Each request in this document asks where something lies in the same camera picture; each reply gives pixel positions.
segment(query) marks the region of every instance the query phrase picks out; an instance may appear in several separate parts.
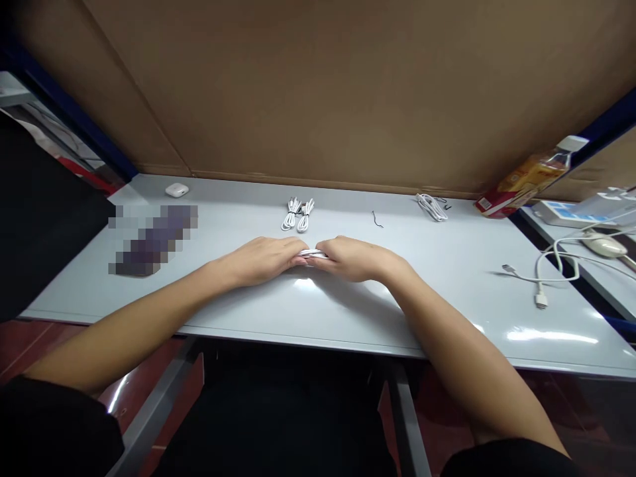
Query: bundled white cable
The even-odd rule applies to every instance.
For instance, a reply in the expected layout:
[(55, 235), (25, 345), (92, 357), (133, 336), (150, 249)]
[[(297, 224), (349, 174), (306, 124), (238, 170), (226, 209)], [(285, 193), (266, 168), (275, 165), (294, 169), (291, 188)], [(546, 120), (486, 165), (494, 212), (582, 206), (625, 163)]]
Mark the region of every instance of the bundled white cable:
[(310, 199), (309, 202), (305, 202), (303, 204), (303, 207), (301, 208), (303, 217), (302, 219), (300, 219), (300, 222), (298, 223), (298, 228), (296, 229), (298, 230), (299, 233), (304, 233), (309, 228), (309, 214), (313, 210), (313, 204), (314, 204), (313, 199)]
[(285, 232), (292, 230), (293, 226), (296, 225), (296, 214), (300, 210), (300, 200), (298, 200), (297, 197), (290, 197), (287, 207), (289, 212), (280, 226), (280, 228)]
[(302, 250), (297, 256), (301, 256), (303, 258), (327, 258), (327, 254), (325, 254), (322, 250), (318, 250), (317, 248), (308, 248), (307, 250)]
[[(574, 234), (578, 234), (581, 232), (584, 232), (588, 229), (591, 229), (592, 227), (596, 227), (597, 225), (600, 225), (602, 223), (608, 222), (608, 221), (612, 221), (614, 219), (619, 219), (625, 215), (628, 215), (630, 213), (636, 213), (636, 210), (631, 210), (625, 213), (622, 213), (620, 215), (617, 215), (616, 217), (610, 217), (609, 219), (605, 219), (604, 221), (600, 221), (597, 223), (593, 223), (591, 225), (588, 225), (587, 227), (584, 227), (583, 229), (577, 230), (574, 232)], [(636, 229), (628, 229), (628, 230), (624, 230), (624, 231), (620, 231), (620, 232), (614, 232), (613, 234), (609, 234), (607, 237), (614, 237), (615, 235), (623, 235), (626, 233), (630, 233), (636, 231)], [(606, 262), (603, 262), (601, 260), (595, 260), (593, 258), (588, 258), (585, 256), (581, 256), (581, 255), (577, 255), (577, 254), (572, 254), (572, 253), (566, 253), (566, 252), (561, 252), (558, 249), (558, 244), (561, 242), (564, 242), (566, 240), (569, 241), (580, 241), (580, 240), (596, 240), (598, 239), (597, 237), (572, 237), (572, 235), (574, 234), (570, 234), (568, 236), (565, 236), (563, 238), (559, 238), (557, 240), (554, 241), (554, 243), (552, 245), (550, 245), (548, 248), (546, 248), (541, 255), (538, 257), (537, 261), (535, 262), (535, 277), (536, 278), (529, 278), (529, 277), (525, 277), (522, 275), (519, 275), (517, 273), (517, 271), (515, 270), (515, 268), (513, 266), (510, 265), (503, 265), (502, 268), (510, 273), (512, 276), (515, 276), (516, 278), (519, 278), (520, 280), (525, 280), (526, 282), (533, 282), (537, 284), (537, 293), (535, 294), (535, 305), (537, 306), (537, 308), (539, 309), (544, 309), (547, 308), (548, 306), (548, 299), (545, 296), (545, 292), (543, 290), (543, 284), (547, 283), (547, 282), (573, 282), (574, 280), (577, 280), (580, 277), (580, 271), (579, 271), (579, 263), (578, 263), (578, 259), (582, 259), (582, 260), (588, 260), (590, 262), (595, 262), (599, 265), (604, 265), (607, 266), (609, 268), (614, 269), (617, 272), (621, 272), (623, 275), (636, 280), (636, 277), (634, 277), (631, 274), (628, 274), (627, 272), (625, 272), (624, 270), (621, 270), (620, 268), (617, 268), (613, 265), (610, 265)], [(559, 273), (563, 272), (563, 261), (561, 260), (561, 256), (563, 255), (564, 257), (568, 258), (569, 261), (572, 263), (572, 268), (574, 270), (574, 275), (569, 277), (569, 278), (542, 278), (541, 275), (541, 262), (543, 261), (544, 258), (546, 258), (548, 255), (554, 255), (555, 259), (556, 259), (556, 267), (559, 271)]]
[(442, 210), (437, 201), (428, 194), (415, 194), (419, 206), (426, 210), (435, 222), (443, 222), (449, 219), (449, 216)]

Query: forearm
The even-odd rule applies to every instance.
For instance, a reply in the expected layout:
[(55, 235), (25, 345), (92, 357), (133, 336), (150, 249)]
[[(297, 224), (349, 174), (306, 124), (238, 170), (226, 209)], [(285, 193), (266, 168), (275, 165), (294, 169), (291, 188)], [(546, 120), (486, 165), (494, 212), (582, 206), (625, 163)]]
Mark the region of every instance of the forearm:
[(210, 262), (106, 316), (36, 362), (29, 378), (100, 392), (167, 341), (196, 311), (232, 288)]
[(565, 454), (545, 411), (501, 352), (410, 266), (385, 285), (455, 402), (501, 437), (525, 437)]

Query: blue shelf frame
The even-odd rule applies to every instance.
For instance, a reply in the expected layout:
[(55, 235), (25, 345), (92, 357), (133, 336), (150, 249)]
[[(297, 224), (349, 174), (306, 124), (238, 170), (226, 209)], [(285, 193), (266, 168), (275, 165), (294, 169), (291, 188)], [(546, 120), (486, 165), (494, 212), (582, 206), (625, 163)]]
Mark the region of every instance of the blue shelf frame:
[(0, 71), (13, 74), (124, 181), (130, 182), (139, 174), (126, 155), (44, 71), (14, 36), (4, 36), (0, 41)]
[(589, 139), (590, 142), (572, 155), (572, 169), (579, 167), (634, 126), (636, 126), (636, 87), (577, 134)]

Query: black sleeve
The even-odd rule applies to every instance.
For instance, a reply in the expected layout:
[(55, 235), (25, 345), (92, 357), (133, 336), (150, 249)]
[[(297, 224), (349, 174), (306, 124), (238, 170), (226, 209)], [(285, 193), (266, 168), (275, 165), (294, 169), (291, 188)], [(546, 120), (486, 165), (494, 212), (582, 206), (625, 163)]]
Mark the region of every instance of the black sleeve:
[(450, 458), (441, 477), (583, 477), (560, 452), (528, 439), (503, 439), (462, 450)]
[(0, 433), (2, 466), (16, 470), (7, 475), (102, 477), (124, 451), (102, 403), (22, 376), (0, 388)]

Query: white desk surface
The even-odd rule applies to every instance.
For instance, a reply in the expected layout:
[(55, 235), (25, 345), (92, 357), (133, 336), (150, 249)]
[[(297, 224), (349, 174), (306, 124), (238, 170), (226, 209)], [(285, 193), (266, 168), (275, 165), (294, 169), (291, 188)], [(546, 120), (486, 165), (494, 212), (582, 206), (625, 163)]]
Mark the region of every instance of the white desk surface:
[[(172, 199), (164, 190), (177, 180), (190, 192)], [(291, 195), (315, 200), (309, 230), (299, 235), (309, 247), (347, 235), (396, 251), (514, 366), (636, 378), (636, 353), (572, 286), (559, 290), (558, 299), (541, 311), (534, 306), (532, 284), (500, 274), (505, 263), (532, 270), (537, 257), (510, 221), (485, 219), (471, 201), (453, 199), (450, 220), (436, 223), (407, 195), (139, 175), (112, 202), (197, 205), (198, 229), (182, 250), (152, 276), (109, 275), (117, 240), (113, 229), (104, 229), (22, 316), (94, 323), (254, 237), (296, 235), (280, 229)], [(546, 269), (558, 277), (555, 269)], [(217, 299), (180, 332), (424, 356), (384, 286), (345, 283), (309, 267)]]
[[(570, 227), (546, 224), (534, 215), (532, 210), (526, 207), (522, 209), (521, 213), (528, 218), (530, 225), (551, 244), (556, 239), (561, 239), (575, 231), (575, 229)], [(598, 256), (581, 242), (560, 242), (559, 245), (566, 252), (607, 262), (636, 276), (636, 272), (620, 260)], [(620, 273), (614, 272), (611, 268), (593, 262), (581, 260), (580, 265), (581, 276), (616, 308), (625, 319), (636, 321), (636, 282), (622, 276)]]

